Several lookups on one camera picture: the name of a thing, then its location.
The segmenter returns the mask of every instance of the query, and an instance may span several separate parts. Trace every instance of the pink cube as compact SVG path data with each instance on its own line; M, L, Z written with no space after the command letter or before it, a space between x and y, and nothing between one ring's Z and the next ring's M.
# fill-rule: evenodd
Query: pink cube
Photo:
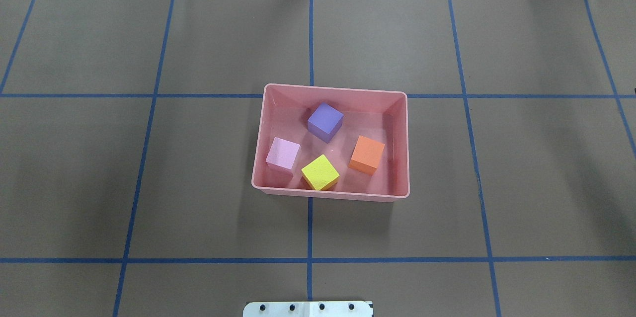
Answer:
M300 151L300 145L290 141L282 140L278 137L274 137L270 152L267 154L268 167L293 174L294 165L296 163L296 157Z

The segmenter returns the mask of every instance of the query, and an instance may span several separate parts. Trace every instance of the rectangular bin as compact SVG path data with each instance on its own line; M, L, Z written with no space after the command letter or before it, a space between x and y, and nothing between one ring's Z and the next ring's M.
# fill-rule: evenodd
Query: rectangular bin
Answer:
M344 114L343 124L329 143L307 130L307 120L322 102ZM372 176L348 167L358 136L386 144ZM275 137L300 144L291 174L272 170L267 157ZM311 190L300 169L321 154L340 173L328 191ZM258 129L252 186L264 193L392 202L410 192L408 111L406 93L270 83L265 86Z

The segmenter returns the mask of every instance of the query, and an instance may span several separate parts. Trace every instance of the white metal plate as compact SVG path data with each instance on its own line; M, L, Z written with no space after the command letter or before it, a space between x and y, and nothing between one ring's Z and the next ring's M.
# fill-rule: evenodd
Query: white metal plate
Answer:
M243 317L373 317L368 301L248 303Z

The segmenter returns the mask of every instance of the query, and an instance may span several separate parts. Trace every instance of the foam block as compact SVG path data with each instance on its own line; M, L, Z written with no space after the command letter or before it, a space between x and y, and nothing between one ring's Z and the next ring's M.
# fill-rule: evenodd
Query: foam block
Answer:
M384 143L359 136L349 167L373 175L380 165Z
M327 190L338 183L340 177L338 170L324 154L307 164L301 171L304 179L314 190Z
M293 174L299 151L300 145L298 143L275 137L265 161L267 165L274 170Z
M331 142L342 127L343 114L326 103L321 103L307 121L307 129L325 143Z

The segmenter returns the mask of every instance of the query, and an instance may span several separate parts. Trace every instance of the purple cube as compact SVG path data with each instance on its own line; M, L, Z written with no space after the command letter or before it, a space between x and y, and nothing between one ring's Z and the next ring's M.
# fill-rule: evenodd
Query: purple cube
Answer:
M267 154L267 165L279 172L293 173L294 163L300 151L300 145L290 141L274 138L270 152Z
M321 103L307 121L307 129L325 143L331 142L333 136L342 127L343 114L326 103Z

